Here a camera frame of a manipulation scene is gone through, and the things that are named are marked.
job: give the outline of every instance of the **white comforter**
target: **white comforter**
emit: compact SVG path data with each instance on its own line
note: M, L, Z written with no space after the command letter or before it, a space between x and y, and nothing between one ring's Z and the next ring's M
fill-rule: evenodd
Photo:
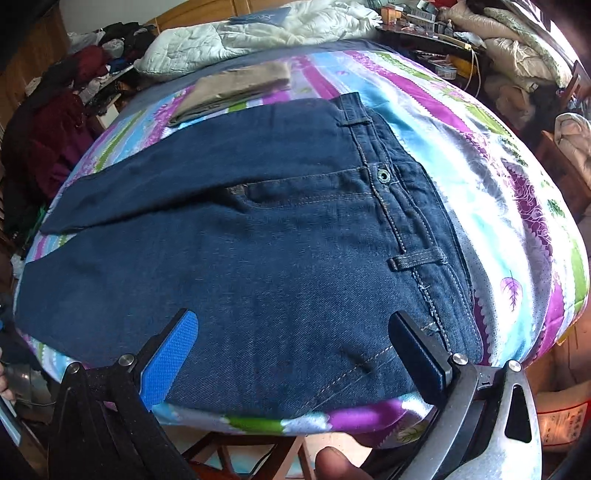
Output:
M135 68L166 81L268 48L367 38L381 23L375 11L354 0L301 0L286 6L291 11L281 27L222 21L165 30L135 62Z

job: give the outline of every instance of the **mattress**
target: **mattress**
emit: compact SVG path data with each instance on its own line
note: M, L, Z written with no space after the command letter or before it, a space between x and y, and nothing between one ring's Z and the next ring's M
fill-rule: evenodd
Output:
M78 178L195 122L269 103L359 92L363 104L384 117L403 148L425 168L443 199L472 279L474 316L485 346L482 363L529 363L548 351L580 315L589 290L583 241L558 188L525 145L470 95L397 53L367 43L362 50L335 50L286 55L292 74L289 90L175 128L167 126L168 119L191 86L153 102L144 96L139 99L142 108L124 112L95 142L61 192ZM72 237L37 235L27 262ZM60 381L74 359L26 332L22 335L44 369ZM296 419L243 418L167 403L156 406L154 413L163 423L231 433L371 432L364 437L367 443L387 439L388 446L395 446L420 435L430 409L417 393L409 392Z

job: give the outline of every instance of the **wooden furniture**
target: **wooden furniture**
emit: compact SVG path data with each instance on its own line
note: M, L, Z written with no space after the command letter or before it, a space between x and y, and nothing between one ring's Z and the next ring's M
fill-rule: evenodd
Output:
M54 6L32 27L6 69L0 72L0 127L25 99L25 87L40 77L68 51L68 37L59 6Z
M228 453L228 446L238 445L273 445L268 457L250 480L285 480L296 456L300 460L304 479L316 480L303 436L278 437L209 433L184 452L183 456L202 480L239 480L240 476L234 471ZM214 453L217 453L220 459L222 470L204 464Z
M560 151L554 142L554 134L542 132L535 157L562 193L570 213L578 222L591 205L591 189L578 169Z
M560 95L560 109L565 111L567 105L572 97L577 100L583 100L591 96L591 79L583 68L583 66L577 60L574 62L573 67L573 78L571 79L566 90Z
M155 25L160 33L169 28L217 22L284 4L285 0L188 0L146 24Z

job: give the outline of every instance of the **blue gripper pad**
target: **blue gripper pad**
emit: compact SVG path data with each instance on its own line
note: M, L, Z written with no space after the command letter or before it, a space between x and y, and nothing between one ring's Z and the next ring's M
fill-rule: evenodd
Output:
M142 371L139 396L148 411L162 403L168 395L178 371L197 340L198 332L197 316L186 311Z

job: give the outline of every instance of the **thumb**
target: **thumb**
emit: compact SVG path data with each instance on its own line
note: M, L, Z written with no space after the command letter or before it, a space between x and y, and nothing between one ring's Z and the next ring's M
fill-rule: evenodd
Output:
M334 447L325 447L316 455L316 475L319 480L373 480Z

